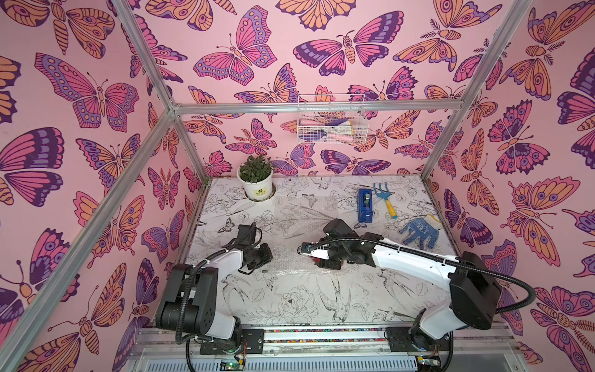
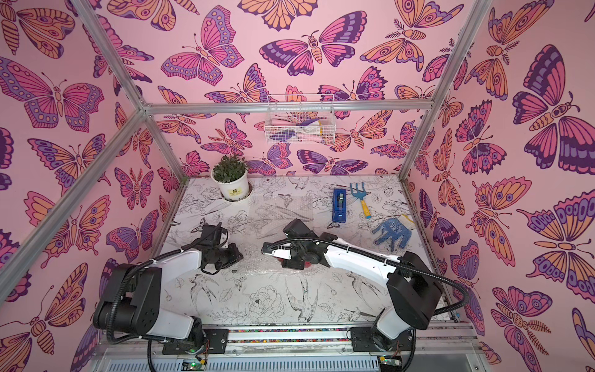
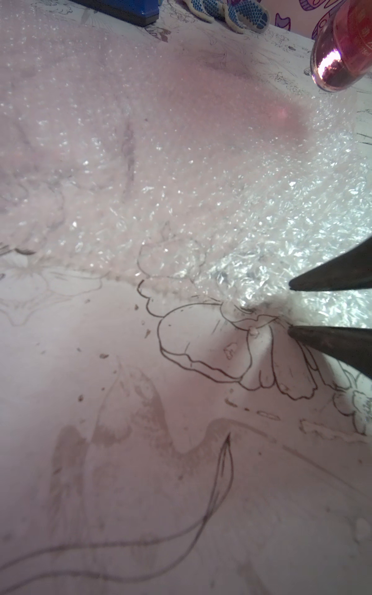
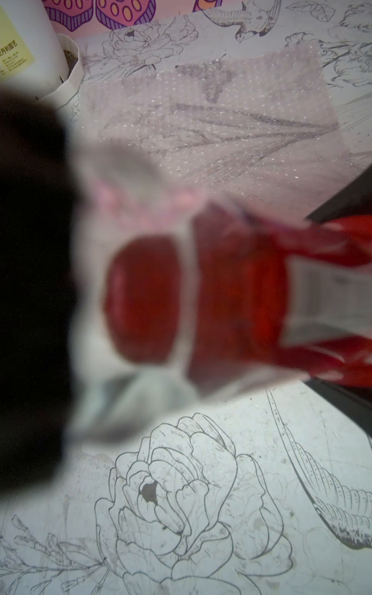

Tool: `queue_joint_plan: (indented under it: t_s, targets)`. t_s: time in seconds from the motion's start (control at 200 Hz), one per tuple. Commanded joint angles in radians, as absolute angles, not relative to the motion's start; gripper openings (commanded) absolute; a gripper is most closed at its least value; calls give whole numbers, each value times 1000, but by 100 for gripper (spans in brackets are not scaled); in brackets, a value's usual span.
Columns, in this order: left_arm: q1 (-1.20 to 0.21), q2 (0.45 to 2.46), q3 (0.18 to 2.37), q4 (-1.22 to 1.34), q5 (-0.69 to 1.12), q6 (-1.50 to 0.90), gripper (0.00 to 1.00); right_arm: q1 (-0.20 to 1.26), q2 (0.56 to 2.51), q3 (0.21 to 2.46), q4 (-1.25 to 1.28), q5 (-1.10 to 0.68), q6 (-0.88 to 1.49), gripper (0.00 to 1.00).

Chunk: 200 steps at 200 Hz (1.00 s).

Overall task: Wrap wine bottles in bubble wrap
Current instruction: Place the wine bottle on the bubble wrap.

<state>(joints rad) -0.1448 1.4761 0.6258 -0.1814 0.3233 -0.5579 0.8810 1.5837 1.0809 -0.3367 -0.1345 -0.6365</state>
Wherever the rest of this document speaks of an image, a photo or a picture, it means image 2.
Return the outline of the clear bubble wrap sheet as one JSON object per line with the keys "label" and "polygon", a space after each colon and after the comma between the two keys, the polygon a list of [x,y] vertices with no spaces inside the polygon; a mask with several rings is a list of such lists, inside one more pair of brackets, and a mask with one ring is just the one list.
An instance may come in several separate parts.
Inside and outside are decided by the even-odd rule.
{"label": "clear bubble wrap sheet", "polygon": [[[332,235],[332,241],[337,238],[337,235]],[[292,243],[294,241],[308,241],[308,238],[297,238],[297,239],[288,239],[285,237],[282,240],[277,242],[264,242],[265,243],[272,243],[275,245],[285,244],[285,243]],[[330,248],[331,242],[326,242],[328,244],[328,248]],[[324,267],[320,264],[313,265],[311,268],[315,267]],[[305,273],[308,269],[304,270],[292,270],[289,268],[282,268],[281,266],[281,259],[277,259],[276,257],[271,257],[268,255],[263,255],[261,250],[259,252],[254,251],[248,254],[247,258],[241,260],[236,266],[233,266],[231,271],[236,271],[240,275],[259,275],[259,274],[289,274],[289,273]]]}

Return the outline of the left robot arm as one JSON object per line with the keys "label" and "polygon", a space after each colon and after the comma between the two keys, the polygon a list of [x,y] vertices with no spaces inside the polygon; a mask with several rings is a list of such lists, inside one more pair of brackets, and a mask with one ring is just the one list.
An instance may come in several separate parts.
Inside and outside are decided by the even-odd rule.
{"label": "left robot arm", "polygon": [[131,339],[180,343],[198,350],[206,342],[201,319],[161,306],[162,286],[182,274],[199,270],[206,275],[243,260],[235,243],[220,224],[207,225],[201,236],[177,250],[139,264],[117,266],[96,305],[92,325],[104,330],[110,344]]}

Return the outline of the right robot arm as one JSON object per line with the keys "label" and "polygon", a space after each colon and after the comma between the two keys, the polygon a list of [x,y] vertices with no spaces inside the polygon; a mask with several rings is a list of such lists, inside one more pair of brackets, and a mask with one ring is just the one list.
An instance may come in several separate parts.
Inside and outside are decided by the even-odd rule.
{"label": "right robot arm", "polygon": [[284,228],[285,238],[263,246],[262,253],[292,264],[319,264],[384,285],[390,306],[376,317],[371,332],[377,345],[402,333],[427,330],[433,316],[469,304],[469,292],[433,273],[415,253],[387,255],[364,249],[331,233],[317,235],[300,219]]}

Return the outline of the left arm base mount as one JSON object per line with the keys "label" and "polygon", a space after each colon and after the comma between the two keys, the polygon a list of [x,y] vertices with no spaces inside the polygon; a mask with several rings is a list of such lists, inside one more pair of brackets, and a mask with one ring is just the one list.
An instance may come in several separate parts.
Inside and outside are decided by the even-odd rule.
{"label": "left arm base mount", "polygon": [[191,333],[188,339],[163,345],[163,355],[190,356],[223,354],[228,344],[229,329],[207,329]]}

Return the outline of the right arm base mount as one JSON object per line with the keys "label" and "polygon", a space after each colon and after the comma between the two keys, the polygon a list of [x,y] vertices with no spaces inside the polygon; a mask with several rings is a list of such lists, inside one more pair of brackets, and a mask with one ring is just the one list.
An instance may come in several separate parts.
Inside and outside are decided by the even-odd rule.
{"label": "right arm base mount", "polygon": [[373,327],[352,327],[347,331],[354,352],[410,351],[414,337],[411,330],[404,331],[396,339],[389,339]]}

